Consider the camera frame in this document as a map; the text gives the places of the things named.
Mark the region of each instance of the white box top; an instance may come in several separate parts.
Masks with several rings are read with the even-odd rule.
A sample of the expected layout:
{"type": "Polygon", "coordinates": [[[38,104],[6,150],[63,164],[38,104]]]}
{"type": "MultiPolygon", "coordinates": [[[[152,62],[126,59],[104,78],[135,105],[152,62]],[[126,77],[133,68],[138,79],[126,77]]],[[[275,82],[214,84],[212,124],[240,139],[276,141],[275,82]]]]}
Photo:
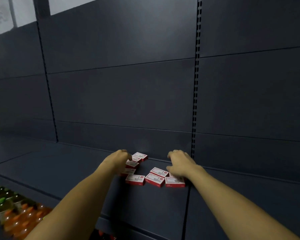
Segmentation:
{"type": "Polygon", "coordinates": [[[134,174],[136,170],[133,168],[125,168],[124,171],[122,172],[123,174],[134,174]]]}
{"type": "Polygon", "coordinates": [[[151,169],[150,173],[151,172],[153,172],[155,174],[158,174],[158,175],[160,175],[162,177],[166,177],[168,175],[168,173],[169,173],[168,171],[165,171],[165,170],[162,170],[162,169],[156,168],[156,167],[154,167],[153,169],[151,169]]]}
{"type": "Polygon", "coordinates": [[[149,173],[145,178],[158,184],[161,184],[164,181],[164,177],[160,177],[152,173],[149,173]]]}
{"type": "Polygon", "coordinates": [[[166,177],[166,184],[184,184],[183,177],[166,177]]]}
{"type": "Polygon", "coordinates": [[[139,163],[135,162],[135,161],[127,161],[126,165],[132,166],[132,167],[136,167],[139,163]]]}
{"type": "Polygon", "coordinates": [[[132,182],[143,182],[145,179],[144,175],[136,175],[136,174],[129,174],[126,178],[127,181],[132,182]]]}
{"type": "Polygon", "coordinates": [[[132,155],[132,161],[139,162],[140,160],[142,160],[141,157],[137,157],[135,155],[132,155]]]}
{"type": "Polygon", "coordinates": [[[142,159],[144,159],[144,158],[146,158],[148,156],[148,155],[140,153],[140,152],[136,152],[133,155],[136,156],[136,157],[140,157],[142,159]]]}

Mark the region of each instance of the person's right hand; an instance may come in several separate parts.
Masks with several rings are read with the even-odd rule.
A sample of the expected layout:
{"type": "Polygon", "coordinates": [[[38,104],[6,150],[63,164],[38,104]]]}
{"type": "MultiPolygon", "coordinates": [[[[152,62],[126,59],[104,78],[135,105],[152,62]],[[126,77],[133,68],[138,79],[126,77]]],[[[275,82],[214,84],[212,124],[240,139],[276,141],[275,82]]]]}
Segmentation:
{"type": "Polygon", "coordinates": [[[167,166],[167,170],[172,173],[173,176],[187,177],[189,171],[197,165],[188,153],[181,150],[169,152],[168,158],[171,159],[172,166],[167,166]]]}

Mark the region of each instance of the person's right arm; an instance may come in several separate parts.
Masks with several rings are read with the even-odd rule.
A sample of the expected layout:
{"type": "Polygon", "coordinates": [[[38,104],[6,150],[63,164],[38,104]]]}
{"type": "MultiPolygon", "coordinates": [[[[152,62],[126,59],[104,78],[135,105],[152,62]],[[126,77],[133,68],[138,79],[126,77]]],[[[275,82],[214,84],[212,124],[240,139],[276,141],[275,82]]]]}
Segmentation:
{"type": "Polygon", "coordinates": [[[183,151],[169,152],[175,176],[188,178],[230,240],[300,240],[256,204],[209,175],[183,151]]]}

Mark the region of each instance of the orange bottle cap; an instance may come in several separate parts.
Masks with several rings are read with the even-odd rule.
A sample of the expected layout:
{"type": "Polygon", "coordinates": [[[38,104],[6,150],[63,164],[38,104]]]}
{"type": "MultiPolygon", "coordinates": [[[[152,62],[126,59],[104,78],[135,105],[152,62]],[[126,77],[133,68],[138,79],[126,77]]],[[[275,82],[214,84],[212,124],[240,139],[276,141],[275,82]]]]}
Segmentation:
{"type": "Polygon", "coordinates": [[[25,221],[24,223],[22,223],[22,226],[23,227],[26,227],[26,226],[28,226],[29,225],[29,221],[27,220],[27,221],[25,221]]]}
{"type": "Polygon", "coordinates": [[[21,206],[21,208],[22,208],[23,210],[27,209],[27,208],[28,208],[28,204],[23,204],[23,205],[21,206]]]}
{"type": "Polygon", "coordinates": [[[6,210],[6,212],[4,213],[4,216],[8,216],[8,215],[10,215],[10,214],[11,214],[11,212],[12,212],[12,210],[6,210]]]}

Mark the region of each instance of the green bottle cap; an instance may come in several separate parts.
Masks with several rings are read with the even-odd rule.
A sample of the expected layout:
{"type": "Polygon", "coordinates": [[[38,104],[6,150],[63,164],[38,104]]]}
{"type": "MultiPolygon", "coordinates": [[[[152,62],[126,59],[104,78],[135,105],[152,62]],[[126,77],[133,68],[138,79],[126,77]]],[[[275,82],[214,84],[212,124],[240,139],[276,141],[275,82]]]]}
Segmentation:
{"type": "Polygon", "coordinates": [[[0,198],[0,204],[4,203],[6,201],[6,198],[3,197],[3,198],[0,198]]]}

